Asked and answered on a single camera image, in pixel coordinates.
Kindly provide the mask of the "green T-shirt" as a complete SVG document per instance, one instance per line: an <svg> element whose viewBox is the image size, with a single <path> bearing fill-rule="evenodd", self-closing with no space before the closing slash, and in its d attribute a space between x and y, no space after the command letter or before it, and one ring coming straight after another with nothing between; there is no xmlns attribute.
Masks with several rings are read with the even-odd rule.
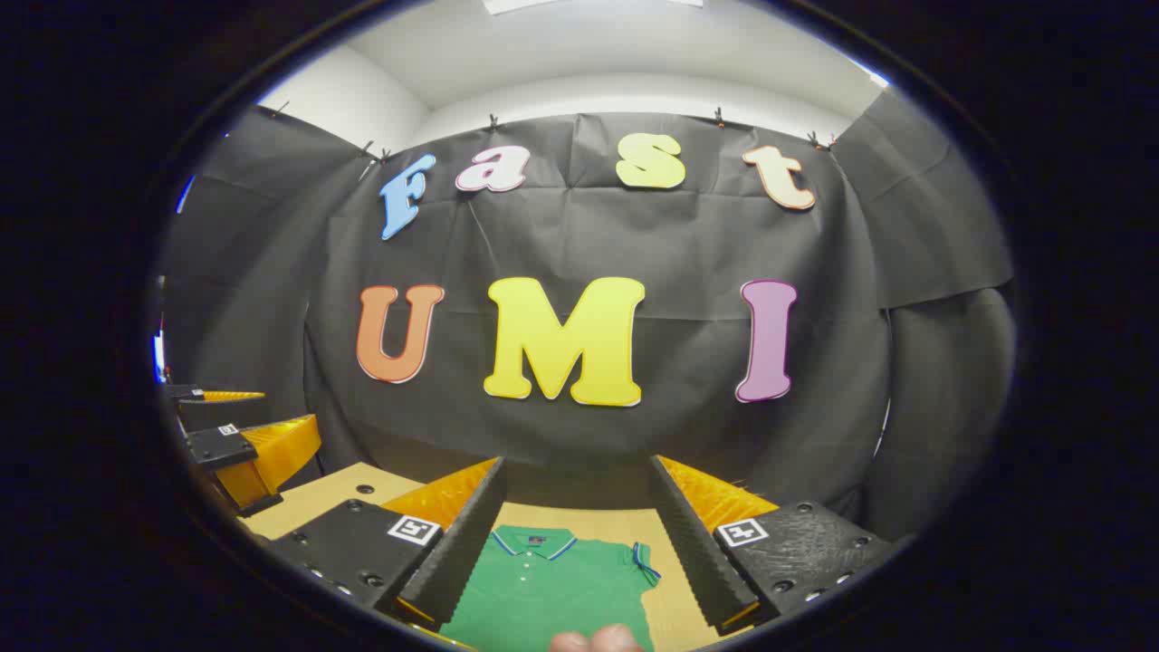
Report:
<svg viewBox="0 0 1159 652"><path fill-rule="evenodd" d="M439 632L480 652L547 652L557 633L590 637L624 624L643 652L654 652L643 594L661 579L646 543L501 525Z"/></svg>

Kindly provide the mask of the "black backdrop cloth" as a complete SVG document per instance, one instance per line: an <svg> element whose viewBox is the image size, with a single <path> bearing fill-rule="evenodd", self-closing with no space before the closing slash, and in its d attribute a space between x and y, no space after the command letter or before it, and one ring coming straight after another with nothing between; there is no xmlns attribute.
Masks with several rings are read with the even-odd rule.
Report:
<svg viewBox="0 0 1159 652"><path fill-rule="evenodd" d="M511 500L561 508L646 507L666 455L901 537L981 471L1016 359L998 212L894 91L830 151L580 113L380 166L256 111L195 174L158 265L174 380L315 413L301 479L366 463L427 483L503 455ZM488 396L488 290L510 277L559 321L598 278L641 283L641 403Z"/></svg>

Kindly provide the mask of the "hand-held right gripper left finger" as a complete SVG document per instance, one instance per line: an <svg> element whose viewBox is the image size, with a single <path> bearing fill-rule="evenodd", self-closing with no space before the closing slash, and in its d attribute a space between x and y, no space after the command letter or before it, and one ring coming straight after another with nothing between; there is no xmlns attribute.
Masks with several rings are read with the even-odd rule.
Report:
<svg viewBox="0 0 1159 652"><path fill-rule="evenodd" d="M358 463L283 493L258 535L338 602L440 639L506 495L504 457L429 483Z"/></svg>

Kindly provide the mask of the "ceiling light panel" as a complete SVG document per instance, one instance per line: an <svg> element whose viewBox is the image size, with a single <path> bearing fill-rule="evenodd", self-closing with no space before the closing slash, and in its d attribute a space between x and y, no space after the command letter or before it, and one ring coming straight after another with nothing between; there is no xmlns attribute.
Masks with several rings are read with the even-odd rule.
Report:
<svg viewBox="0 0 1159 652"><path fill-rule="evenodd" d="M663 3L690 5L695 8L704 8L704 0L662 0ZM481 0L484 10L493 16L508 14L510 12L527 9L535 5L547 3L580 3L580 0Z"/></svg>

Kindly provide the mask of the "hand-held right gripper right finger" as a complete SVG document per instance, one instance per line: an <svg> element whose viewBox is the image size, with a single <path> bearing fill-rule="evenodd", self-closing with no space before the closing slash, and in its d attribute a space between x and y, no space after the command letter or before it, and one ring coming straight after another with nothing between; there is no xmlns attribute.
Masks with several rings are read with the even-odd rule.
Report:
<svg viewBox="0 0 1159 652"><path fill-rule="evenodd" d="M704 620L722 636L840 598L911 544L821 501L777 504L665 455L648 463L661 523Z"/></svg>

